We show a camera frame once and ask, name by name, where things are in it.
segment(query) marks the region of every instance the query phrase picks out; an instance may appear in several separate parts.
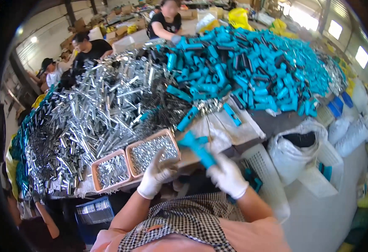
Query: glove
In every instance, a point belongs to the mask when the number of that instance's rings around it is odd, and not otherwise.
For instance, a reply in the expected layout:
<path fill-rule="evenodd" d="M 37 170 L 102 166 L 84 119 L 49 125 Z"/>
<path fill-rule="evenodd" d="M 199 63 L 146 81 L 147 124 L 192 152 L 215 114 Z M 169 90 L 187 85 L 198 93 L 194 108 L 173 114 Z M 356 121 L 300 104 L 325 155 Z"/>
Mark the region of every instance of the glove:
<path fill-rule="evenodd" d="M 40 194 L 37 191 L 33 191 L 33 194 L 31 195 L 31 197 L 35 202 L 40 202 L 41 198 L 40 198 Z"/>
<path fill-rule="evenodd" d="M 249 184 L 243 178 L 236 163 L 223 154 L 217 154 L 215 160 L 217 165 L 207 169 L 207 177 L 210 177 L 213 184 L 229 194 L 233 199 L 241 198 Z"/>
<path fill-rule="evenodd" d="M 178 161 L 177 159 L 167 159 L 160 162 L 164 150 L 165 148 L 160 149 L 153 157 L 136 189 L 143 198 L 148 200 L 153 199 L 158 194 L 163 181 L 177 173 L 178 168 L 174 165 Z"/>
<path fill-rule="evenodd" d="M 181 36 L 180 35 L 174 35 L 173 37 L 171 37 L 171 42 L 175 45 L 180 43 L 180 41 L 181 41 Z"/>

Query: checkered apron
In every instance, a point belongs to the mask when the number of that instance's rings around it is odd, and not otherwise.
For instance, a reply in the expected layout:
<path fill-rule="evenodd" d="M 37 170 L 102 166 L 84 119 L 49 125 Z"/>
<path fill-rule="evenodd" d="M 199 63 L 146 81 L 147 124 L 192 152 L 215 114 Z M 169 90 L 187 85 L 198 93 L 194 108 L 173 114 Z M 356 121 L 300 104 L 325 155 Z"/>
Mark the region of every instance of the checkered apron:
<path fill-rule="evenodd" d="M 173 199 L 149 209 L 148 218 L 127 233 L 118 251 L 130 251 L 168 234 L 180 234 L 213 246 L 215 251 L 235 251 L 227 241 L 218 217 L 244 221 L 240 210 L 223 192 Z"/>

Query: cap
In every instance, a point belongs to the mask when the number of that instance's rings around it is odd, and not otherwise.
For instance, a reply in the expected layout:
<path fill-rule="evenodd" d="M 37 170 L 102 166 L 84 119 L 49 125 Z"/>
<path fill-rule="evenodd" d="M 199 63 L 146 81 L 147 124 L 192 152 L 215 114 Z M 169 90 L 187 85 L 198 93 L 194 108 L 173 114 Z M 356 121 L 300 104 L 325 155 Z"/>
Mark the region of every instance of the cap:
<path fill-rule="evenodd" d="M 41 68 L 46 71 L 47 67 L 52 64 L 53 60 L 51 58 L 45 58 L 41 63 Z"/>

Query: pink plastic tray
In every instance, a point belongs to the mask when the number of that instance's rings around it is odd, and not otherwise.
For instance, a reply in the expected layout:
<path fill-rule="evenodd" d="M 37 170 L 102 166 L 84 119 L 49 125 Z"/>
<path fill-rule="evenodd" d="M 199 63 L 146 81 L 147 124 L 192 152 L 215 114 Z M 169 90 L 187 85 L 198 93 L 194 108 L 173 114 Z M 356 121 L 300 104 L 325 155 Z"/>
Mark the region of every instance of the pink plastic tray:
<path fill-rule="evenodd" d="M 105 161 L 108 161 L 110 159 L 112 159 L 113 157 L 115 156 L 119 156 L 119 155 L 123 155 L 124 156 L 124 159 L 125 159 L 125 163 L 127 164 L 127 173 L 128 173 L 128 179 L 124 180 L 124 181 L 121 181 L 121 182 L 118 182 L 116 184 L 113 184 L 111 186 L 108 186 L 108 187 L 105 187 L 105 188 L 101 188 L 101 184 L 100 184 L 100 181 L 98 180 L 98 176 L 97 176 L 97 168 L 98 166 L 105 162 Z M 113 153 L 111 154 L 108 154 L 107 156 L 105 156 L 104 158 L 101 158 L 97 161 L 95 161 L 92 165 L 91 165 L 91 174 L 93 174 L 93 183 L 94 183 L 94 189 L 96 190 L 97 193 L 103 193 L 105 191 L 112 191 L 113 189 L 117 189 L 119 188 L 122 184 L 124 183 L 127 183 L 129 181 L 132 180 L 132 174 L 131 174 L 131 171 L 129 169 L 129 166 L 128 166 L 128 160 L 127 160 L 127 156 L 125 154 L 125 151 L 124 150 L 116 150 L 114 151 Z"/>
<path fill-rule="evenodd" d="M 133 144 L 129 144 L 126 149 L 125 149 L 125 152 L 126 152 L 126 155 L 127 155 L 127 160 L 128 160 L 128 167 L 129 167 L 129 170 L 132 174 L 132 177 L 134 179 L 136 178 L 139 178 L 139 177 L 142 177 L 143 176 L 143 173 L 141 174 L 136 174 L 136 171 L 135 171 L 135 168 L 133 167 L 133 163 L 132 163 L 132 157 L 131 157 L 131 149 L 140 145 L 140 144 L 143 144 L 144 142 L 147 142 L 147 141 L 150 141 L 154 138 L 157 138 L 159 136 L 162 136 L 162 135 L 168 135 L 170 138 L 171 138 L 171 141 L 173 142 L 175 148 L 177 149 L 177 161 L 180 161 L 181 160 L 181 152 L 180 150 L 178 149 L 178 145 L 173 137 L 173 135 L 171 134 L 171 131 L 169 129 L 162 129 L 160 130 L 159 132 L 151 135 L 150 137 L 146 138 L 145 140 L 143 141 L 137 141 Z"/>

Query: pink shirt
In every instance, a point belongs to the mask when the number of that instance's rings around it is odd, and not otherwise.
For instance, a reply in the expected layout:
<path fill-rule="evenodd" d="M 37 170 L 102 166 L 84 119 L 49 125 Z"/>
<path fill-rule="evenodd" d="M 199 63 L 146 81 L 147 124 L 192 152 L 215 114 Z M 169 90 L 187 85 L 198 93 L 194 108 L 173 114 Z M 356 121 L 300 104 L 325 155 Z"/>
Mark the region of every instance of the pink shirt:
<path fill-rule="evenodd" d="M 285 241 L 282 227 L 277 220 L 268 217 L 252 223 L 238 222 L 219 218 L 220 226 L 226 239 L 236 251 L 291 251 Z M 91 248 L 92 252 L 118 251 L 119 243 L 126 232 L 119 229 L 101 230 L 97 240 Z M 138 251 L 204 251 L 213 252 L 211 245 L 194 241 L 184 235 L 170 234 L 165 237 L 142 245 L 134 250 Z"/>

